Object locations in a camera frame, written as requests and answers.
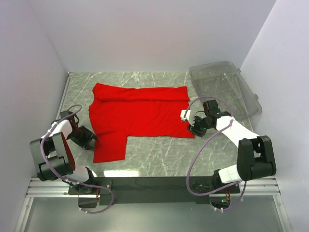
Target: gray basket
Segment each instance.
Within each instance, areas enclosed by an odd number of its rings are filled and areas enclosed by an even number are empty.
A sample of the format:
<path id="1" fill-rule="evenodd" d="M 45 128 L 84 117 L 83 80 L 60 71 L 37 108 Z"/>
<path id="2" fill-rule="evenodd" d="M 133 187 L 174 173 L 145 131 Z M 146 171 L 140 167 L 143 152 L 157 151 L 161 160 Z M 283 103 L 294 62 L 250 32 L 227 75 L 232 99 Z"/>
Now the gray basket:
<path id="1" fill-rule="evenodd" d="M 191 82 L 199 97 L 215 96 L 225 100 L 234 110 L 237 120 L 246 119 L 262 112 L 262 107 L 252 93 L 240 70 L 229 61 L 194 66 L 189 69 Z M 228 108 L 218 101 L 221 111 Z"/>

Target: red cloth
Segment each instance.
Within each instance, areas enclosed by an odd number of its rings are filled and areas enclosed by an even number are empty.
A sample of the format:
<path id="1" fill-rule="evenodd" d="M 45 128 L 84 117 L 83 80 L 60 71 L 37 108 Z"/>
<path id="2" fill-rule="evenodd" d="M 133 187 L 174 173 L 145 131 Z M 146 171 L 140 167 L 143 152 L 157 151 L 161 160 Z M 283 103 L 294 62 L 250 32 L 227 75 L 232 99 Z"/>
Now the red cloth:
<path id="1" fill-rule="evenodd" d="M 99 142 L 94 163 L 123 160 L 128 136 L 194 138 L 181 122 L 187 87 L 121 88 L 97 83 L 89 117 Z"/>

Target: white wall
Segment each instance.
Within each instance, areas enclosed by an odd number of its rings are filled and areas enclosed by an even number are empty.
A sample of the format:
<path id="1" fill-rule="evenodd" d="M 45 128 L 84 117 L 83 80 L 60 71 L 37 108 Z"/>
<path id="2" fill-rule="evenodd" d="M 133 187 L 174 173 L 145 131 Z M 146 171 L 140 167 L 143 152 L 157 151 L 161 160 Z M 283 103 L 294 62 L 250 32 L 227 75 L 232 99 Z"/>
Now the white wall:
<path id="1" fill-rule="evenodd" d="M 34 166 L 29 142 L 55 119 L 66 72 L 26 0 L 0 1 L 0 231 L 16 225 Z"/>
<path id="2" fill-rule="evenodd" d="M 253 121 L 273 141 L 277 180 L 295 232 L 309 220 L 309 1 L 277 0 L 241 70 L 263 113 Z"/>
<path id="3" fill-rule="evenodd" d="M 68 71 L 240 67 L 275 0 L 29 0 Z"/>

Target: gray marble surface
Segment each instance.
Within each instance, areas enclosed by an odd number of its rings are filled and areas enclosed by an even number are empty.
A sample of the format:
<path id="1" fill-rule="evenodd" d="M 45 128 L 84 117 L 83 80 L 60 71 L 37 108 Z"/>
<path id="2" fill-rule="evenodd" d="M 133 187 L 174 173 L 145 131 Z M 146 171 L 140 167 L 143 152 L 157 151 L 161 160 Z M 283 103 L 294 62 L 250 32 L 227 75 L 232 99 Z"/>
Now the gray marble surface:
<path id="1" fill-rule="evenodd" d="M 61 107 L 66 110 L 73 104 L 81 104 L 78 113 L 80 126 L 92 130 L 88 107 L 93 101 L 92 89 L 99 82 L 119 87 L 179 87 L 187 86 L 190 99 L 197 97 L 188 72 L 74 72 L 70 74 L 68 89 Z M 220 97 L 233 107 L 229 93 L 220 91 Z M 192 111 L 202 110 L 197 101 Z M 251 128 L 249 119 L 243 120 L 245 127 Z M 126 146 L 126 159 L 107 163 L 93 163 L 93 151 L 84 151 L 72 141 L 68 141 L 78 165 L 87 166 L 98 176 L 185 176 L 188 167 L 200 147 L 215 131 L 208 130 L 203 138 L 184 139 L 169 137 L 129 137 Z M 223 134 L 209 143 L 191 175 L 212 175 L 216 169 L 236 163 L 237 148 Z"/>

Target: cable connector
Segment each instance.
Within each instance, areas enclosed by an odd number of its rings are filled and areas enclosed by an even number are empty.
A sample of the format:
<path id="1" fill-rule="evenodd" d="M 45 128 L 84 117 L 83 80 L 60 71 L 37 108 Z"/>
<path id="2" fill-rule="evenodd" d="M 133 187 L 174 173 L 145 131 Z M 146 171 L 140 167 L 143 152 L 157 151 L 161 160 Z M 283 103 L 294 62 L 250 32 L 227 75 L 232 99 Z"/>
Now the cable connector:
<path id="1" fill-rule="evenodd" d="M 189 121 L 191 110 L 188 110 L 187 114 L 185 115 L 186 111 L 187 110 L 182 110 L 182 112 L 180 113 L 180 118 L 182 119 L 183 122 Z"/>

